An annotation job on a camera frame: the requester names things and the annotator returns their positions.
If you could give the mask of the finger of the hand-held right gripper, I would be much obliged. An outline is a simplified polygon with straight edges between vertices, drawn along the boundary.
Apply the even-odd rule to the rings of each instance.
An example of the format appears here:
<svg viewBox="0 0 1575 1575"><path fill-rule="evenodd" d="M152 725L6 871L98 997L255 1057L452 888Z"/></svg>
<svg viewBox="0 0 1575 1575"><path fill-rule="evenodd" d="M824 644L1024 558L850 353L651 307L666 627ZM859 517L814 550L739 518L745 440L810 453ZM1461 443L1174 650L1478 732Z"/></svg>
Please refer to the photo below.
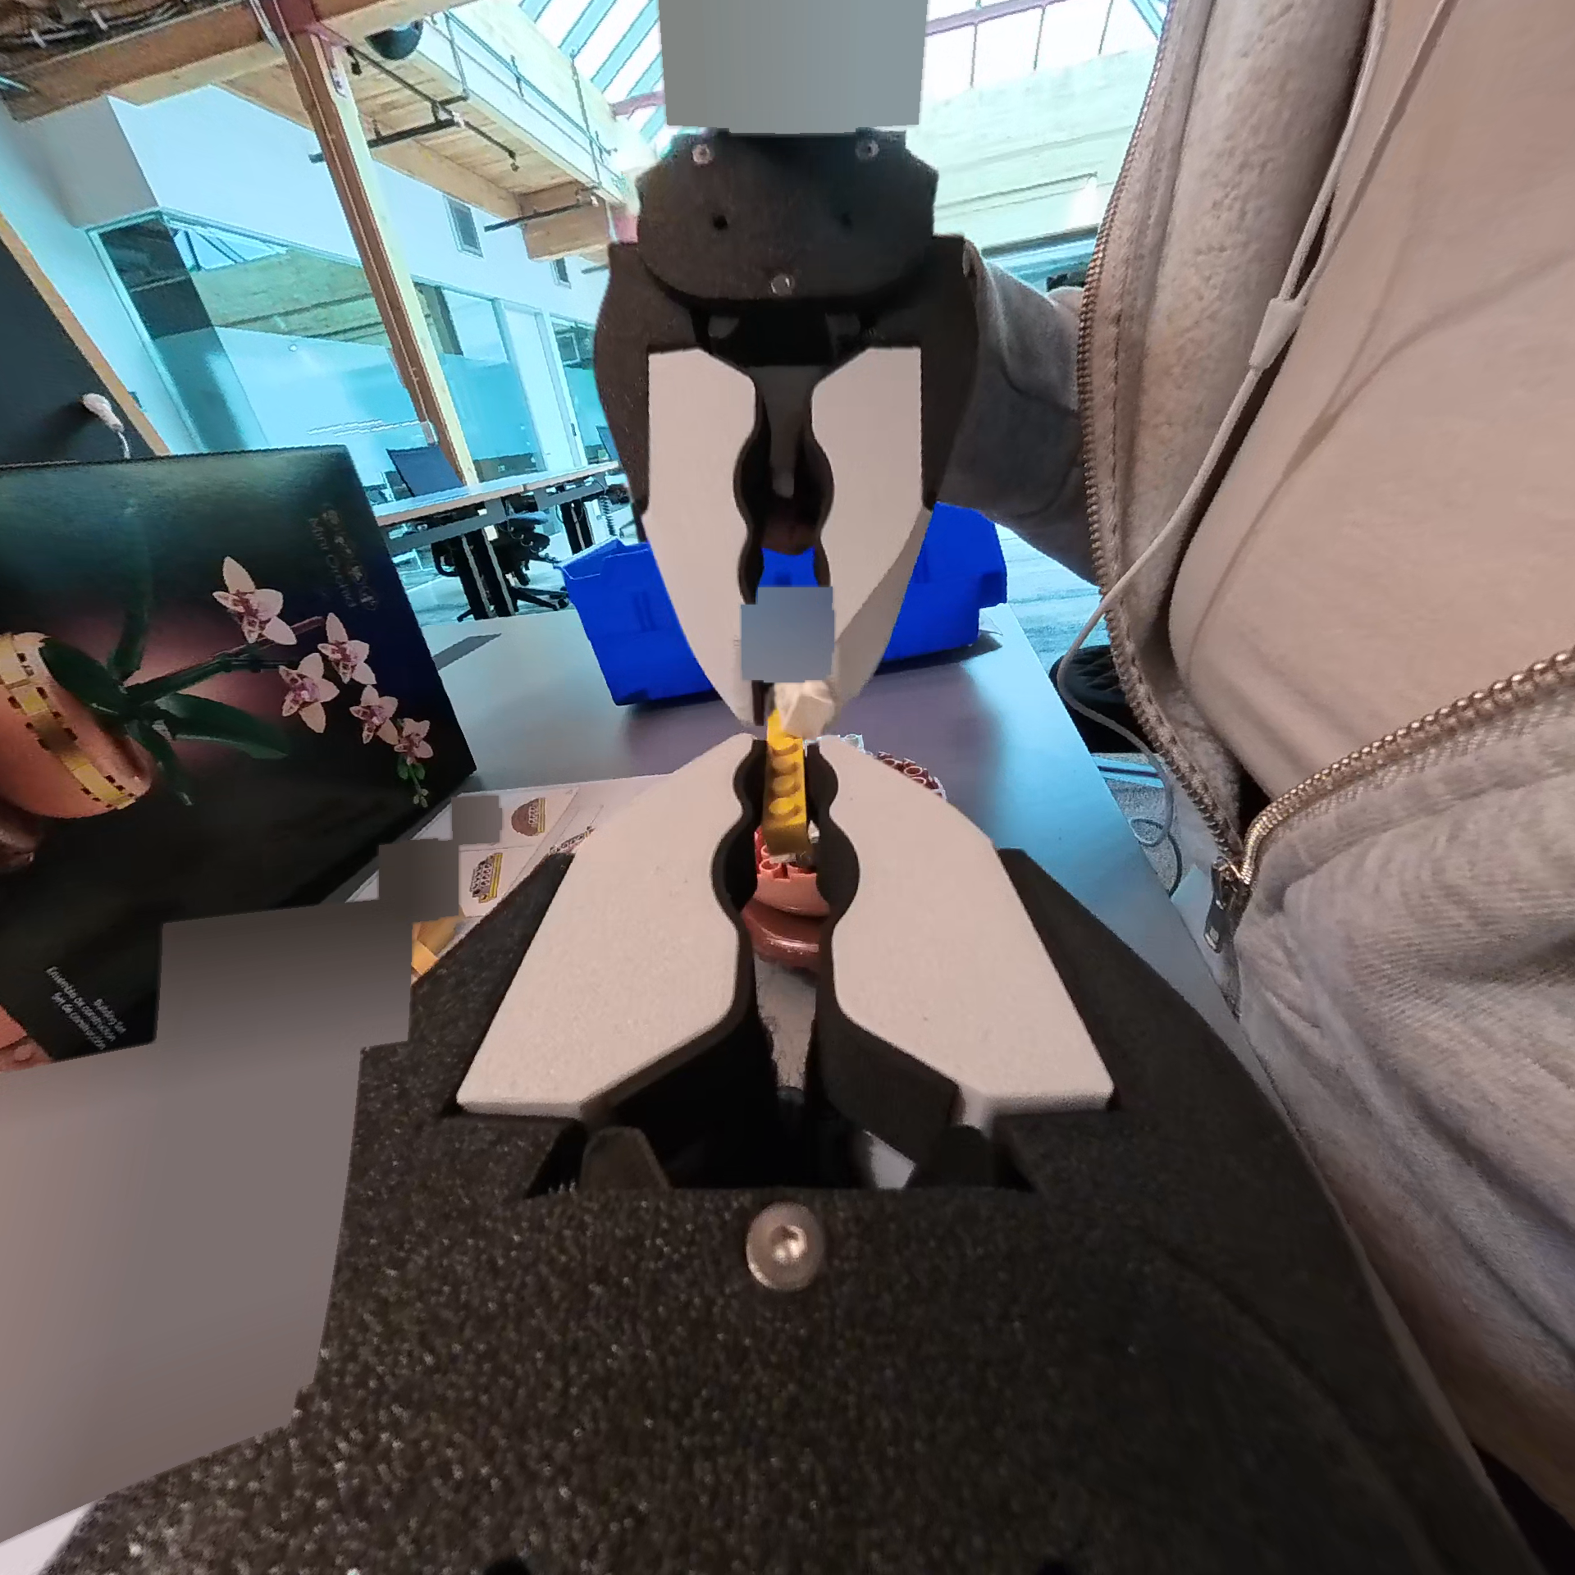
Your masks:
<svg viewBox="0 0 1575 1575"><path fill-rule="evenodd" d="M756 389L705 353L647 363L649 498L645 537L700 668L741 725L754 725L754 685L741 659L741 562L749 545L735 494L756 432Z"/></svg>
<svg viewBox="0 0 1575 1575"><path fill-rule="evenodd" d="M827 734L887 653L932 518L923 494L919 350L872 348L837 368L814 391L812 428L833 475L820 548L835 650L831 676L803 687L803 732Z"/></svg>

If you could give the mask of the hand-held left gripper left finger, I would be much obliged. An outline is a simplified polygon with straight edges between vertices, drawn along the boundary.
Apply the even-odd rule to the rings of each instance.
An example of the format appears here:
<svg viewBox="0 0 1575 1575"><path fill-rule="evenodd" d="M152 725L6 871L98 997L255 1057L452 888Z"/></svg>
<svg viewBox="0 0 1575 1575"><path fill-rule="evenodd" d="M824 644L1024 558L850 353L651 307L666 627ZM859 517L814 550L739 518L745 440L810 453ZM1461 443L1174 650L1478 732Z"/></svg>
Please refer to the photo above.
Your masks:
<svg viewBox="0 0 1575 1575"><path fill-rule="evenodd" d="M597 1120L726 1021L741 937L715 869L754 751L722 742L578 847L462 1083L465 1113Z"/></svg>

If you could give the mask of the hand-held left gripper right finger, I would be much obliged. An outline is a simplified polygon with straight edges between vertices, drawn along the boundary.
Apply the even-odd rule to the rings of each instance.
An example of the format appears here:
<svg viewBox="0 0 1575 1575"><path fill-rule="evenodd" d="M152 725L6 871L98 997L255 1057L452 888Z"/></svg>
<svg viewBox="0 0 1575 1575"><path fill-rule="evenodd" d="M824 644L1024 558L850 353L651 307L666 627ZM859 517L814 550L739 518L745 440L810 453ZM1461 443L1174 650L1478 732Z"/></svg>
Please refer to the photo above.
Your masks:
<svg viewBox="0 0 1575 1575"><path fill-rule="evenodd" d="M814 749L820 1070L859 1130L1103 1111L1114 1083L994 843L846 742Z"/></svg>

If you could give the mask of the blue plastic bin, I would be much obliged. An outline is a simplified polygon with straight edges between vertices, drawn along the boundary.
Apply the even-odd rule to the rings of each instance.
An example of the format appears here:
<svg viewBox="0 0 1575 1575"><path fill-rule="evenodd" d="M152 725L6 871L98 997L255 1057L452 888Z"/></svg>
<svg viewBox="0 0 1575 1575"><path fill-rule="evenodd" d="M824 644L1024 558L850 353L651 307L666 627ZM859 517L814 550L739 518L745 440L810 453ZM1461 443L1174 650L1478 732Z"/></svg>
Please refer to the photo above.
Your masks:
<svg viewBox="0 0 1575 1575"><path fill-rule="evenodd" d="M649 545L610 541L570 558L561 573L615 704L715 693L681 631ZM981 614L1007 599L1007 565L994 524L975 511L938 505L882 667L975 644Z"/></svg>

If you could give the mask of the brick flowerpot model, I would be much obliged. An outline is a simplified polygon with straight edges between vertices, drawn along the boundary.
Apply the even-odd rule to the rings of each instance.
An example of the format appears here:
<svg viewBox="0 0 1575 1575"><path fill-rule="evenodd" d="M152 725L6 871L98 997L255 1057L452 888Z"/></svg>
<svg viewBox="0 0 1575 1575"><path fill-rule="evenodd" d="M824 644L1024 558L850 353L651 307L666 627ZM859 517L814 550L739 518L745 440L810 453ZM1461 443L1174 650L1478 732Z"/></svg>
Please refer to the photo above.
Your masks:
<svg viewBox="0 0 1575 1575"><path fill-rule="evenodd" d="M756 848L756 893L741 918L758 961L784 970L818 976L822 935L829 910L820 895L814 856L775 860L762 837Z"/></svg>

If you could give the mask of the yellow long brick plate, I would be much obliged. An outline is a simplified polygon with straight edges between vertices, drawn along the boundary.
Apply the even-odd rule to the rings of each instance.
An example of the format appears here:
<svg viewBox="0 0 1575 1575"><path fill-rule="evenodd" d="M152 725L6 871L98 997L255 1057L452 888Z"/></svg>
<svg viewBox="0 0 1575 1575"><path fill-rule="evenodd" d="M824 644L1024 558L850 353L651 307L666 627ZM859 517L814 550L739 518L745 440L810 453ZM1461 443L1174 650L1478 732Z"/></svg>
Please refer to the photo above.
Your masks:
<svg viewBox="0 0 1575 1575"><path fill-rule="evenodd" d="M767 775L762 805L762 847L775 860L812 848L805 785L805 740L788 732L777 710L767 719Z"/></svg>

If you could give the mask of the person's right forearm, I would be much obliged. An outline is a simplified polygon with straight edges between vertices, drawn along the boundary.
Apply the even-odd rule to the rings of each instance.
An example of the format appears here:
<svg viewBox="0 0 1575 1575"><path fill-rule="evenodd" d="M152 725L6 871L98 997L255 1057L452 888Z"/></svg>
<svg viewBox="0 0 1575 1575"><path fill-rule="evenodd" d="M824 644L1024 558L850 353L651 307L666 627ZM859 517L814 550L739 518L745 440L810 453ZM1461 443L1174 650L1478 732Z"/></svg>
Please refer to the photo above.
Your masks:
<svg viewBox="0 0 1575 1575"><path fill-rule="evenodd" d="M940 500L1094 582L1077 395L1082 290L1039 293L972 245L964 254L977 368Z"/></svg>

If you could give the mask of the brick set instruction booklet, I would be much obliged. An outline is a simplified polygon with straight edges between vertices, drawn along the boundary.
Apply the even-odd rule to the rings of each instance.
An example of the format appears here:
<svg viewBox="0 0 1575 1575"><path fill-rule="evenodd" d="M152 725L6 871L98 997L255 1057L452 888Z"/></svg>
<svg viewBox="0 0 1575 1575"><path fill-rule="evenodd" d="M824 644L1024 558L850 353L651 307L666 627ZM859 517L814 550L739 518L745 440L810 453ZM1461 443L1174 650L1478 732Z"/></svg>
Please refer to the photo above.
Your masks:
<svg viewBox="0 0 1575 1575"><path fill-rule="evenodd" d="M660 781L651 775L501 792L499 837L460 848L460 914L413 929L409 983L417 987L490 914L501 912L505 899L544 860L572 856L600 826L619 818Z"/></svg>

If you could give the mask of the long office table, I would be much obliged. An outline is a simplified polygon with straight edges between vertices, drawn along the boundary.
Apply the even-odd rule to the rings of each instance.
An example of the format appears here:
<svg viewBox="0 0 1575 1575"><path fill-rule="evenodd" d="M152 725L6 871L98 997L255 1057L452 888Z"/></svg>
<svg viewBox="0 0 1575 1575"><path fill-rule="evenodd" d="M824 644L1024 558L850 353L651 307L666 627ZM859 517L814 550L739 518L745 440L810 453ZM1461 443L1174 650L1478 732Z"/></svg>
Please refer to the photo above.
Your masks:
<svg viewBox="0 0 1575 1575"><path fill-rule="evenodd" d="M570 556L593 547L595 532L587 507L625 483L615 462L587 466L559 475L501 479L458 487L417 500L375 505L389 550L404 556L419 548L458 545L458 577L473 622L518 614L514 586L497 558L495 535L512 520L510 505L527 515L555 515L565 526Z"/></svg>

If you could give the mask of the black background chair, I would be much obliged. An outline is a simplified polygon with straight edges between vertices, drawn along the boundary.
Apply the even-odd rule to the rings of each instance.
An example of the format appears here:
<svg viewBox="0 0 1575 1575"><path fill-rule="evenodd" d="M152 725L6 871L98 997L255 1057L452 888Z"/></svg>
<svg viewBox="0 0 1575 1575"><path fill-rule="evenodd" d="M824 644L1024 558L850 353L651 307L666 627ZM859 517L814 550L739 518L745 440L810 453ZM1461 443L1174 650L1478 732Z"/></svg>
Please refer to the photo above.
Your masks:
<svg viewBox="0 0 1575 1575"><path fill-rule="evenodd" d="M462 494L464 485L458 470L452 466L445 451L437 445L426 447L390 447L387 451L387 460L392 464L394 473L398 473L400 483L405 487L407 496L411 500L439 500L449 498L450 494ZM450 502L435 511L428 511L426 515L411 515L409 511L415 505L400 503L400 509L405 511L398 520L389 518L385 526L400 526L400 528L434 528L434 526L450 526L464 520L473 520L480 507L475 502L460 500Z"/></svg>

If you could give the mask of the black orchid print set box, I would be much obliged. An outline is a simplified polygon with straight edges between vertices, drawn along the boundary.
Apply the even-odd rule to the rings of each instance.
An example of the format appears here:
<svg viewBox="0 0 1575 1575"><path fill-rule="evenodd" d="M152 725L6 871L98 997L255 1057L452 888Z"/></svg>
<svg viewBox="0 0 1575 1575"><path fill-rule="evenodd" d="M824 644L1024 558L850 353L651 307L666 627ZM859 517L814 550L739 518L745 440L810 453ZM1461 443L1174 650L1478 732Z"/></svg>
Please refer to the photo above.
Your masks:
<svg viewBox="0 0 1575 1575"><path fill-rule="evenodd" d="M167 925L332 895L473 770L345 451L4 468L6 1045L152 1042Z"/></svg>

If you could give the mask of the white tipped stick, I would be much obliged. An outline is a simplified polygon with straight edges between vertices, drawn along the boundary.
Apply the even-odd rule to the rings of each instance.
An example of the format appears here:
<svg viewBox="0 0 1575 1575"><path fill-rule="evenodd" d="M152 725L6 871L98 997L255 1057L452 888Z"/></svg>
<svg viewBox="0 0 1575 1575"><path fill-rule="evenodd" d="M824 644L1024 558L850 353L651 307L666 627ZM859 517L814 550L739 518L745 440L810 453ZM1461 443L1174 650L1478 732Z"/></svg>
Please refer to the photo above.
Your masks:
<svg viewBox="0 0 1575 1575"><path fill-rule="evenodd" d="M150 443L145 434L141 419L124 412L104 393L87 393L79 400L83 412L111 434L119 447L120 460L149 460L160 458L158 443Z"/></svg>

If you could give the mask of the dark partition panel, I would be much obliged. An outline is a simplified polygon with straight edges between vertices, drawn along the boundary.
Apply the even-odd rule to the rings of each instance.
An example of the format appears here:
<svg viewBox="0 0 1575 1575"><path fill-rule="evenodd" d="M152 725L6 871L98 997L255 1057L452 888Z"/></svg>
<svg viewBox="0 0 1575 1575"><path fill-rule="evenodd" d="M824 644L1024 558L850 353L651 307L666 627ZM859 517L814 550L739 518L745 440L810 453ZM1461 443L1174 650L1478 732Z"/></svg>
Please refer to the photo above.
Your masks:
<svg viewBox="0 0 1575 1575"><path fill-rule="evenodd" d="M104 393L141 419L147 440L167 457L29 247L8 224L2 233L2 466L120 460L111 434L83 412L87 393Z"/></svg>

